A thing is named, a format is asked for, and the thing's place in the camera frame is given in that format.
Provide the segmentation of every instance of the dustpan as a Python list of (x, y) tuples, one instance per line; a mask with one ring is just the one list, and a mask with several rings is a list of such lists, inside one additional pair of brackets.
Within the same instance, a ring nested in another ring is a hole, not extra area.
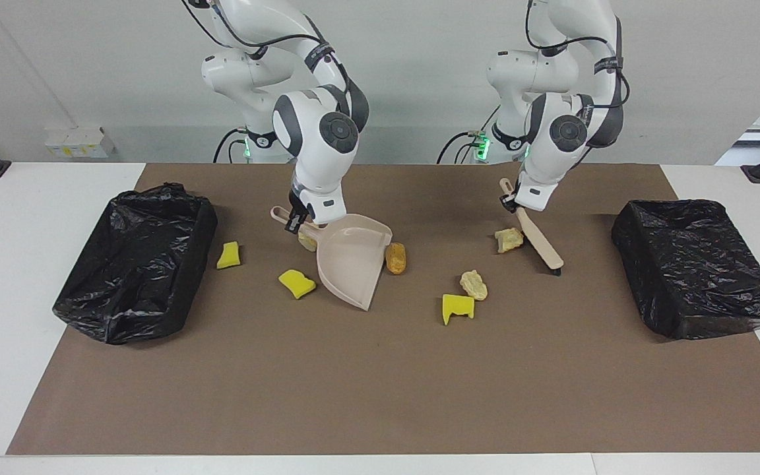
[[(286, 224), (289, 211), (275, 206), (271, 216)], [(319, 279), (330, 294), (368, 310), (383, 268), (386, 246), (392, 242), (392, 230), (361, 214), (346, 214), (324, 228), (305, 223), (301, 232), (319, 243), (316, 251)]]

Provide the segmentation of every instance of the black cable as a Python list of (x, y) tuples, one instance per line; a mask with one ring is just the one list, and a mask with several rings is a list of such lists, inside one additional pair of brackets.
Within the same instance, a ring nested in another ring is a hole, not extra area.
[(234, 133), (247, 133), (247, 131), (245, 131), (245, 129), (230, 129), (230, 132), (226, 133), (224, 137), (222, 137), (221, 141), (219, 142), (219, 146), (216, 147), (216, 153), (213, 154), (213, 163), (219, 162), (219, 152), (221, 151), (222, 145), (224, 145), (224, 142), (227, 141), (230, 135), (234, 135)]
[(593, 109), (616, 109), (616, 108), (620, 108), (625, 103), (627, 103), (627, 100), (629, 100), (630, 94), (633, 93), (633, 91), (629, 87), (629, 81), (627, 81), (627, 77), (625, 77), (623, 75), (623, 73), (621, 72), (621, 69), (618, 69), (617, 72), (615, 72), (615, 75), (617, 76), (618, 80), (620, 80), (621, 83), (623, 83), (623, 87), (624, 87), (624, 89), (627, 90), (627, 94), (621, 99), (621, 102), (619, 102), (617, 104), (615, 104), (614, 102), (612, 102), (612, 104), (609, 104), (607, 106), (593, 105), (593, 106), (591, 106), (591, 108), (593, 108)]
[(573, 43), (579, 43), (579, 42), (602, 42), (606, 45), (609, 44), (607, 40), (600, 38), (600, 36), (583, 36), (581, 38), (574, 38), (572, 40), (565, 40), (564, 42), (559, 43), (558, 45), (552, 45), (552, 46), (541, 46), (536, 45), (536, 43), (533, 42), (533, 39), (530, 38), (530, 10), (533, 7), (533, 0), (530, 0), (530, 2), (527, 3), (527, 18), (524, 22), (524, 27), (527, 32), (527, 42), (530, 43), (530, 46), (532, 48), (536, 48), (537, 50), (549, 50), (549, 49), (555, 49), (555, 48), (561, 48), (562, 46), (567, 46)]
[(591, 150), (593, 150), (593, 148), (588, 147), (588, 150), (586, 150), (585, 153), (583, 153), (583, 156), (579, 158), (579, 162), (576, 162), (576, 163), (573, 164), (573, 166), (571, 166), (571, 170), (573, 170), (574, 168), (576, 168), (577, 166), (579, 166), (579, 164), (582, 163), (583, 160), (585, 160), (585, 157), (588, 156), (588, 154), (589, 154), (589, 152)]
[(455, 142), (457, 139), (461, 139), (462, 137), (467, 136), (467, 135), (468, 135), (467, 132), (460, 132), (460, 133), (457, 133), (456, 135), (453, 135), (453, 137), (449, 141), (447, 141), (447, 144), (444, 144), (444, 148), (442, 148), (441, 153), (438, 154), (438, 160), (435, 161), (435, 165), (438, 165), (441, 163), (441, 157), (443, 157), (444, 152), (446, 152), (447, 149), (450, 148), (450, 144), (453, 144), (453, 142)]
[(207, 36), (209, 36), (210, 39), (213, 40), (215, 44), (222, 46), (223, 48), (230, 48), (230, 46), (227, 46), (223, 42), (220, 42), (220, 40), (215, 39), (215, 36), (211, 35), (211, 33), (205, 28), (205, 26), (201, 24), (201, 21), (199, 21), (199, 18), (195, 16), (195, 13), (193, 13), (193, 10), (189, 8), (189, 4), (187, 3), (187, 0), (181, 0), (181, 3), (183, 3), (183, 6), (187, 8), (187, 12), (189, 12), (189, 15), (191, 17), (193, 17), (193, 19), (195, 20), (195, 23), (199, 24), (199, 26), (201, 27), (201, 30), (204, 33), (206, 33)]
[(233, 163), (233, 146), (235, 144), (245, 144), (245, 139), (239, 139), (238, 141), (230, 142), (230, 144), (227, 145), (227, 160), (230, 163)]
[(459, 154), (462, 153), (462, 150), (465, 150), (465, 147), (468, 147), (468, 152), (471, 151), (471, 147), (473, 147), (473, 142), (471, 144), (462, 144), (461, 147), (459, 147), (459, 150), (456, 150), (456, 157), (453, 158), (453, 165), (459, 165), (462, 163), (465, 163), (465, 159), (468, 158), (468, 153), (465, 152), (465, 155), (462, 157), (462, 162), (459, 162)]
[[(526, 17), (525, 22), (524, 22), (524, 29), (526, 30), (527, 42), (530, 43), (530, 46), (532, 46), (532, 48), (536, 48), (537, 50), (557, 49), (557, 48), (562, 48), (562, 46), (567, 46), (567, 45), (570, 45), (570, 44), (573, 44), (573, 43), (578, 43), (578, 42), (601, 42), (604, 45), (607, 45), (607, 46), (610, 45), (610, 43), (607, 42), (606, 39), (600, 38), (600, 36), (582, 36), (580, 38), (574, 38), (572, 40), (565, 40), (564, 42), (561, 42), (558, 45), (550, 45), (550, 46), (536, 45), (536, 43), (534, 43), (533, 39), (530, 37), (530, 10), (532, 9), (532, 6), (533, 6), (533, 0), (529, 0), (528, 3), (527, 3), (527, 17)], [(616, 74), (617, 80), (621, 81), (621, 83), (623, 83), (623, 87), (627, 90), (627, 95), (624, 97), (624, 99), (621, 99), (621, 102), (619, 102), (617, 104), (615, 104), (614, 100), (612, 100), (612, 104), (608, 104), (608, 105), (605, 105), (605, 106), (603, 106), (603, 105), (594, 105), (594, 106), (591, 106), (591, 108), (594, 108), (594, 109), (616, 109), (616, 108), (620, 108), (625, 103), (627, 103), (627, 100), (629, 100), (629, 96), (630, 96), (630, 93), (631, 93), (631, 90), (630, 90), (630, 87), (629, 87), (629, 81), (627, 81), (627, 77), (625, 77), (625, 75), (622, 73), (620, 66), (618, 66), (615, 74)]]
[(216, 12), (216, 16), (221, 19), (222, 24), (224, 24), (224, 27), (227, 28), (228, 32), (231, 36), (234, 37), (235, 40), (240, 42), (244, 46), (248, 46), (249, 48), (259, 48), (259, 50), (262, 50), (266, 46), (274, 45), (275, 43), (285, 42), (286, 40), (295, 40), (295, 39), (306, 39), (306, 40), (314, 40), (314, 42), (319, 43), (321, 45), (323, 42), (316, 36), (311, 35), (305, 35), (304, 33), (298, 34), (298, 35), (287, 35), (287, 36), (281, 36), (280, 38), (275, 38), (273, 40), (268, 40), (267, 42), (262, 43), (251, 43), (246, 42), (245, 40), (242, 40), (239, 36), (236, 36), (236, 33), (234, 32), (233, 28), (230, 28), (230, 24), (227, 22), (227, 19), (224, 18), (224, 15), (221, 12), (221, 9), (217, 5), (213, 5), (212, 7), (213, 11)]
[[(499, 110), (500, 110), (500, 105), (497, 105), (497, 107), (494, 108), (494, 111), (491, 111), (491, 116), (489, 116), (488, 119), (486, 119), (485, 123), (483, 123), (483, 126), (480, 127), (480, 132), (483, 132), (483, 131), (486, 130), (486, 126), (488, 126), (488, 123), (492, 119), (494, 119), (495, 114), (497, 114), (497, 111), (499, 111)], [(470, 148), (468, 148), (468, 151), (465, 152), (465, 156), (462, 157), (462, 162), (461, 163), (465, 163), (465, 160), (468, 159), (468, 154), (471, 153), (471, 150), (474, 150), (474, 145), (476, 145), (476, 143), (477, 143), (477, 139), (474, 138), (473, 141), (471, 141), (471, 143), (468, 144), (468, 145), (470, 145)]]

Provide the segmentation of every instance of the sponge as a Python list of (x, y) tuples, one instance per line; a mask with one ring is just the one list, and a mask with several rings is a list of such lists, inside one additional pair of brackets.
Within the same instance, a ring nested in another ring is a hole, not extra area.
[(296, 300), (304, 295), (310, 294), (310, 292), (316, 289), (316, 283), (307, 279), (304, 274), (297, 270), (287, 270), (281, 274), (277, 280), (280, 280), (280, 283), (292, 292), (292, 295), (295, 296)]
[(235, 267), (236, 265), (240, 264), (239, 243), (237, 241), (224, 243), (222, 246), (222, 256), (219, 258), (219, 262), (216, 263), (216, 268), (226, 269), (228, 267)]
[(462, 295), (444, 294), (441, 296), (441, 318), (444, 319), (444, 325), (450, 323), (452, 315), (467, 315), (468, 318), (474, 318), (474, 298), (463, 297)]

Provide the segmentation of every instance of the white wall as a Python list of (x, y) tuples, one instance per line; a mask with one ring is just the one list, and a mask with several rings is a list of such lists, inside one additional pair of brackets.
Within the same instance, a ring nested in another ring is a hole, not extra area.
[[(361, 162), (434, 160), (497, 104), (491, 54), (526, 48), (522, 0), (293, 2), (371, 102)], [(612, 5), (633, 98), (620, 141), (589, 160), (714, 163), (760, 114), (760, 3)], [(115, 160), (209, 160), (238, 120), (200, 79), (217, 49), (180, 0), (0, 0), (0, 156), (51, 160), (44, 129), (77, 124), (105, 127)]]

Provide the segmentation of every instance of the brown paper mat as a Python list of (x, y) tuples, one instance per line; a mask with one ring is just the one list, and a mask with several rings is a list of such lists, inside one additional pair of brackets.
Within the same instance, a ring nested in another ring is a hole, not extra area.
[[(294, 301), (276, 278), (317, 278), (314, 255), (268, 218), (289, 166), (148, 165), (138, 189), (180, 181), (217, 206), (208, 270), (187, 327), (105, 346), (67, 330), (9, 454), (429, 454), (760, 451), (760, 342), (666, 342), (646, 329), (610, 241), (628, 199), (675, 199), (658, 166), (585, 165), (533, 219), (567, 262), (529, 246), (498, 204), (504, 166), (354, 166), (350, 210), (403, 241), (370, 313), (320, 288)], [(476, 319), (441, 324), (442, 294), (477, 269)]]

